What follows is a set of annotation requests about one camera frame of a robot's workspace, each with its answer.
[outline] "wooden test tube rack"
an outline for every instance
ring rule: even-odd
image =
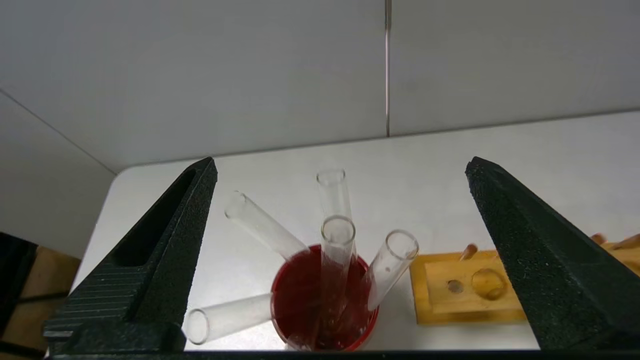
[[[620,243],[602,243],[602,236],[597,236],[592,239],[640,276],[639,235]],[[421,255],[413,261],[410,273],[418,324],[526,321],[497,252],[469,254],[467,248]]]

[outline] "white tabletop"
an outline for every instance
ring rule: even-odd
[[[371,261],[386,234],[413,233],[421,253],[493,243],[469,193],[473,156],[502,165],[586,234],[640,233],[640,113],[407,136],[216,158],[218,184],[189,307],[268,292],[283,263],[224,217],[240,190],[307,244],[319,242],[315,173],[346,169],[359,254]],[[111,185],[75,284],[116,245],[192,161],[122,172]],[[270,323],[187,349],[283,349]],[[408,272],[383,301],[364,349],[537,348],[526,323],[418,326]]]

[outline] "wooden peg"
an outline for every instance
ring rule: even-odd
[[[602,233],[596,233],[591,235],[591,239],[598,245],[602,245],[607,242],[607,238]]]
[[[465,250],[462,252],[462,255],[460,255],[460,261],[469,260],[476,254],[476,252],[478,252],[478,247],[474,243],[467,245]]]
[[[633,249],[634,247],[640,246],[640,234],[635,234],[630,238],[626,238],[623,241],[613,245],[611,250],[620,250],[620,249]]]

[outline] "white wall panel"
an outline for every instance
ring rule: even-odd
[[[0,231],[81,258],[113,176],[0,94]]]
[[[393,135],[640,107],[640,2],[394,0]]]
[[[0,87],[112,170],[385,135],[384,4],[0,4]]]

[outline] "glass test tube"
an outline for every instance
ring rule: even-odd
[[[418,254],[418,241],[404,230],[393,230],[380,247],[363,281],[371,285],[367,309],[373,311],[411,265]]]
[[[321,232],[321,327],[331,329],[346,306],[344,292],[356,229],[350,219],[334,215],[324,221]]]
[[[309,251],[302,241],[241,192],[234,192],[225,216],[285,260],[299,252]]]
[[[186,336],[195,345],[249,329],[274,318],[300,314],[320,306],[317,285],[296,291],[278,291],[191,310],[186,318]]]
[[[344,169],[322,170],[316,174],[316,181],[324,218],[341,215],[353,221],[347,174]],[[351,255],[354,257],[354,261],[358,259],[355,241],[353,242]]]

